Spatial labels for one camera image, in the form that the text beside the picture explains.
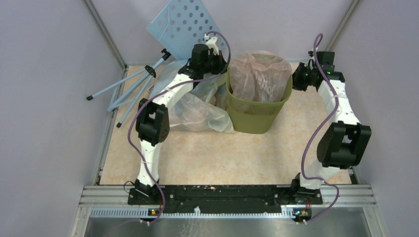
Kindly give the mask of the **pink plastic trash bag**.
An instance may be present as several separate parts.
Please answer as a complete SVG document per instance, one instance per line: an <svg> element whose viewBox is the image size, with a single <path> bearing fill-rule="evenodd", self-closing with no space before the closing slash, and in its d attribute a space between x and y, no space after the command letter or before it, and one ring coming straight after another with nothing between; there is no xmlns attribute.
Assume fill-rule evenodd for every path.
<svg viewBox="0 0 419 237"><path fill-rule="evenodd" d="M231 59L229 73L233 96L245 101L277 103L285 93L292 67L274 53L247 51Z"/></svg>

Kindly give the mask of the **large clear yellow-rimmed plastic bag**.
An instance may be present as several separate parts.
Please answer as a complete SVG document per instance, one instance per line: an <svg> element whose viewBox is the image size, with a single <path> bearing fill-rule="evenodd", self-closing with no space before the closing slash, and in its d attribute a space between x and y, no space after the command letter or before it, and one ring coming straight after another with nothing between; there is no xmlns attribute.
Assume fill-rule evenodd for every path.
<svg viewBox="0 0 419 237"><path fill-rule="evenodd" d="M164 67L151 91L150 98L159 94L172 82L187 60L174 61ZM184 94L173 106L168 108L170 129L176 131L217 131L232 133L233 123L226 111L227 73L200 82Z"/></svg>

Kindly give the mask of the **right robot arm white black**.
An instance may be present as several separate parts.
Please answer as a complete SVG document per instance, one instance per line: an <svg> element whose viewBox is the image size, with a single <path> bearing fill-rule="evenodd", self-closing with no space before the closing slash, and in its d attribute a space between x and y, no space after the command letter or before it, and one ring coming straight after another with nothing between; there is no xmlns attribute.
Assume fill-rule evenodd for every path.
<svg viewBox="0 0 419 237"><path fill-rule="evenodd" d="M346 95L343 73L335 71L334 52L308 52L310 59L300 62L293 73L293 88L316 88L328 113L328 129L320 139L317 160L308 168L302 160L301 173L292 181L290 198L295 203L318 198L324 181L341 170L357 166L372 134L355 116Z"/></svg>

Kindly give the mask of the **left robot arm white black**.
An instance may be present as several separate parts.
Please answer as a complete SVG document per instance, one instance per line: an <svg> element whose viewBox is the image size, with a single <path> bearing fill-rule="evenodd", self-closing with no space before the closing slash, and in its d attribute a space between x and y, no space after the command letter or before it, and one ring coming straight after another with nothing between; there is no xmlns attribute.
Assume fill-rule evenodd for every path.
<svg viewBox="0 0 419 237"><path fill-rule="evenodd" d="M133 129L137 131L140 147L128 139L141 159L139 174L129 191L133 198L153 204L158 197L164 196L158 182L158 163L161 146L170 131L168 111L199 83L212 80L227 71L230 58L225 59L218 47L220 37L222 34L217 31L205 33L203 43L194 45L191 57L168 86L155 96L140 101L129 127L129 132Z"/></svg>

